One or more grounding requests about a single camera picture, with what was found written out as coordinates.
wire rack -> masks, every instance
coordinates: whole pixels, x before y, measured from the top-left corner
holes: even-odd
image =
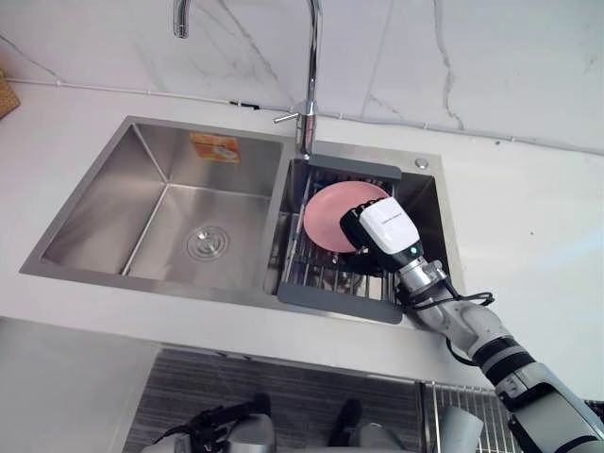
[[[325,187],[342,181],[369,182],[390,195],[394,194],[394,186],[388,182],[313,170],[307,178],[300,212],[293,216],[291,223],[282,280],[325,291],[395,303],[393,274],[384,271],[380,277],[375,277],[356,273],[340,254],[315,245],[302,227],[308,201]]]
[[[509,414],[492,390],[418,383],[420,445],[423,452],[441,452],[442,417],[449,406],[473,413],[484,422],[479,453],[520,453],[522,449],[508,429]]]

faucet handle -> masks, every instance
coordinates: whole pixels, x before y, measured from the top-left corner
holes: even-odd
[[[281,123],[283,121],[289,121],[289,120],[296,119],[298,116],[300,116],[300,113],[298,113],[297,111],[295,111],[294,113],[288,113],[287,115],[279,116],[279,117],[275,118],[273,120],[273,122],[276,125],[278,125],[279,123]]]

pink plate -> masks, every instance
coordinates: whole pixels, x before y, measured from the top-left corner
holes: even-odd
[[[332,252],[354,252],[355,247],[340,229],[340,219],[349,210],[388,196],[368,182],[345,181],[319,191],[304,211],[304,229],[311,241]]]

white countertop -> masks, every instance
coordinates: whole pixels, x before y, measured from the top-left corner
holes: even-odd
[[[0,121],[0,315],[366,374],[487,385],[420,330],[18,273],[127,115],[293,135],[270,111],[17,84]],[[516,340],[583,398],[604,399],[604,157],[321,119],[318,140],[440,154],[468,292],[490,290]]]

gray floor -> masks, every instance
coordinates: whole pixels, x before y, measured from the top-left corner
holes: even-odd
[[[240,403],[257,392],[271,396],[279,447],[326,445],[341,406],[354,396],[364,420],[391,428],[407,448],[419,448],[412,385],[166,349],[150,374],[124,451],[138,453],[203,409]]]

